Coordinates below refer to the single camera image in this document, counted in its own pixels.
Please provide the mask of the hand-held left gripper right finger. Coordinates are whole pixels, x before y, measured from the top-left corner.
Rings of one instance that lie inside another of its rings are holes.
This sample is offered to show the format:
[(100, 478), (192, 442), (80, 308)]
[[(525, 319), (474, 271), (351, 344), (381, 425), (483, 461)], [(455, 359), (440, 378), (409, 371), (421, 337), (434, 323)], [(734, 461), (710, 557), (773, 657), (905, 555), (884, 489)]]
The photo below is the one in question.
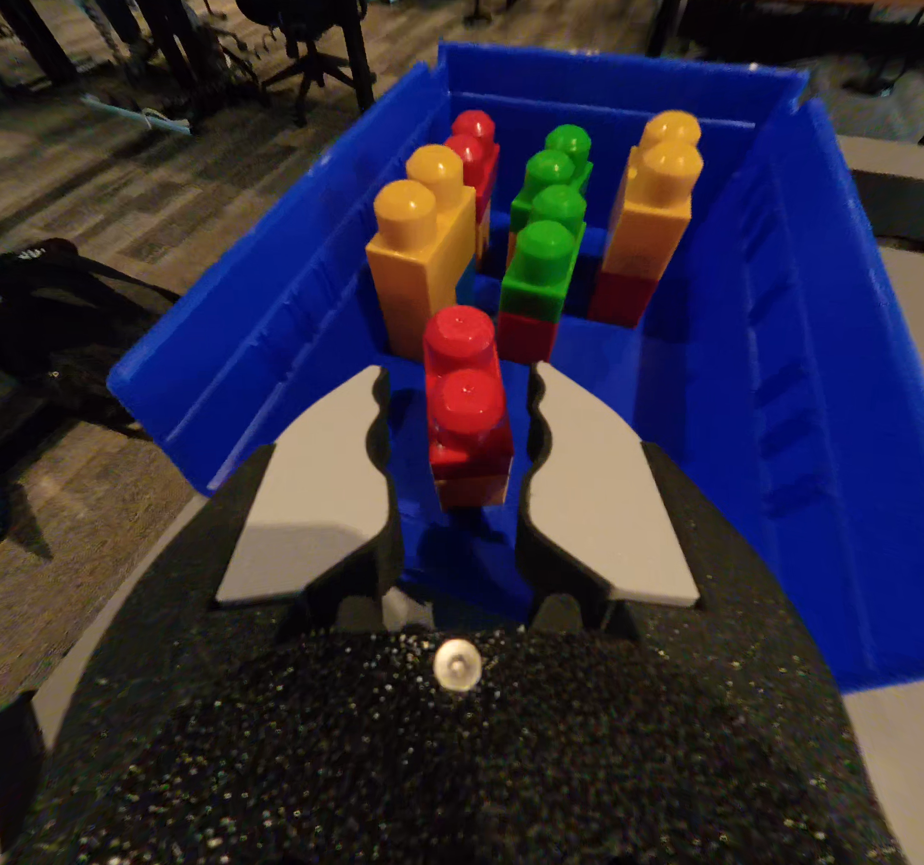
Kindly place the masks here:
[(696, 605), (699, 589), (637, 432), (549, 363), (530, 371), (527, 410), (515, 560), (535, 593), (572, 594), (587, 609)]

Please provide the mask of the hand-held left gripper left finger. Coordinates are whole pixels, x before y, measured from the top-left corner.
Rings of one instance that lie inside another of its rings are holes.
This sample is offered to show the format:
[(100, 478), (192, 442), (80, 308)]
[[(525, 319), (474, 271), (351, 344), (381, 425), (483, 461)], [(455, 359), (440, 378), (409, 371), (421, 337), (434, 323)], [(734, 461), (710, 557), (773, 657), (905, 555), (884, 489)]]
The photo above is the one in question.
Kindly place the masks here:
[(387, 370), (371, 365), (309, 406), (269, 459), (215, 593), (223, 609), (292, 602), (308, 629), (433, 630), (398, 587), (405, 548), (389, 472)]

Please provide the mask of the blue plastic bin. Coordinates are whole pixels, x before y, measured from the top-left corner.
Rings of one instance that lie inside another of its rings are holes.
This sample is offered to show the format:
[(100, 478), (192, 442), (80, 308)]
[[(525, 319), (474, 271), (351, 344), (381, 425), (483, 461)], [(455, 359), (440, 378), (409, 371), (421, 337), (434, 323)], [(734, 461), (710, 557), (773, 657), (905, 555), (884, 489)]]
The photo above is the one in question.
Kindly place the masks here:
[[(527, 160), (590, 135), (588, 229), (552, 366), (658, 445), (780, 582), (843, 692), (923, 671), (923, 417), (918, 351), (834, 130), (806, 74), (753, 64), (445, 42), (317, 160), (116, 365), (108, 386), (212, 495), (259, 445), (368, 365), (391, 378), (406, 582), (523, 620), (507, 504), (438, 508), (423, 370), (387, 352), (365, 246), (372, 202), (425, 143), (479, 109), (495, 123), (496, 312)], [(584, 318), (630, 148), (656, 114), (700, 124), (693, 217), (638, 329)]]

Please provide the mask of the red mega block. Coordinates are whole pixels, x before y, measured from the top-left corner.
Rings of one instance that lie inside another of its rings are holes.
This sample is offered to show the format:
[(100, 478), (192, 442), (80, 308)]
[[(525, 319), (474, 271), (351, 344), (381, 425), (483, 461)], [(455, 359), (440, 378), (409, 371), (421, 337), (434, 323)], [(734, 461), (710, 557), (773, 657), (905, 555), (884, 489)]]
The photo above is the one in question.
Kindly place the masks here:
[(434, 479), (507, 475), (514, 445), (491, 318), (468, 305), (439, 311), (423, 364)]
[(476, 222), (488, 226), (500, 165), (500, 145), (495, 139), (493, 120), (479, 109), (462, 111), (451, 125), (445, 146), (462, 162), (464, 185), (475, 190)]
[(657, 287), (658, 280), (600, 270), (587, 310), (593, 322), (635, 329)]
[(496, 347), (502, 361), (532, 365), (550, 362), (557, 339), (558, 322), (499, 312)]

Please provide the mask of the green mega block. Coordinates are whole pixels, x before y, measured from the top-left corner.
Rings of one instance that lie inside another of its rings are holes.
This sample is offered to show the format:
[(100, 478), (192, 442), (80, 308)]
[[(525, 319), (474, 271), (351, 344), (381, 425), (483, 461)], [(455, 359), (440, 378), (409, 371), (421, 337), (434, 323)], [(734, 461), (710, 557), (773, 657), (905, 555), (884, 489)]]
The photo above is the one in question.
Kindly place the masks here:
[(590, 136), (578, 125), (563, 124), (549, 132), (543, 149), (526, 163), (522, 185), (511, 203), (510, 232), (525, 227), (534, 200), (548, 187), (562, 185), (586, 197), (593, 170), (590, 148)]
[(570, 185), (550, 185), (532, 199), (514, 236), (499, 312), (557, 324), (586, 232), (587, 203)]

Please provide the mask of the black bag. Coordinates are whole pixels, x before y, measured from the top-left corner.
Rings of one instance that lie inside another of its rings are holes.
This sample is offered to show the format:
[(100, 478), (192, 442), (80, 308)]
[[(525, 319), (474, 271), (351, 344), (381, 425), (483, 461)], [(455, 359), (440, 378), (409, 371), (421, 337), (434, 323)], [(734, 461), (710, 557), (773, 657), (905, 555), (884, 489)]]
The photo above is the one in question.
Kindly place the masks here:
[(46, 238), (2, 253), (1, 299), (2, 373), (67, 417), (133, 435), (109, 375), (181, 295)]

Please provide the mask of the white floor item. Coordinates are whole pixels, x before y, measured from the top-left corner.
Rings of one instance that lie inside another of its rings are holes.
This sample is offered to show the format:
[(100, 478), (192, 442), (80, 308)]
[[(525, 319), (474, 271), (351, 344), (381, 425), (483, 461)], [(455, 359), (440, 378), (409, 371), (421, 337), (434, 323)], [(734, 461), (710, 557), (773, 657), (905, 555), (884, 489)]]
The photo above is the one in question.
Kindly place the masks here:
[(190, 120), (169, 118), (157, 109), (143, 108), (134, 102), (122, 104), (111, 97), (103, 98), (91, 93), (81, 94), (79, 102), (89, 109), (137, 123), (148, 131), (169, 132), (184, 136), (192, 136), (195, 133)]

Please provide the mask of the black office chair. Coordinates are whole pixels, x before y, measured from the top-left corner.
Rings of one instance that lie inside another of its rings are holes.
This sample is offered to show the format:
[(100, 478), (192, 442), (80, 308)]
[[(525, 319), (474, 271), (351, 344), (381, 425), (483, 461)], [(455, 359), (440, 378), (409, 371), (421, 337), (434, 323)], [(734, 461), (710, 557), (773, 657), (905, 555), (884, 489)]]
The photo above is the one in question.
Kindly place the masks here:
[(376, 74), (368, 67), (358, 68), (351, 58), (339, 58), (318, 48), (318, 41), (333, 28), (340, 28), (344, 39), (348, 38), (345, 17), (355, 18), (360, 23), (368, 11), (365, 0), (235, 0), (235, 3), (252, 23), (282, 34), (290, 63), (266, 77), (260, 84), (260, 91), (267, 95), (272, 86), (298, 77), (293, 107), (293, 119), (298, 127), (307, 122), (310, 88), (323, 89), (328, 78), (355, 92), (360, 111), (374, 103)]

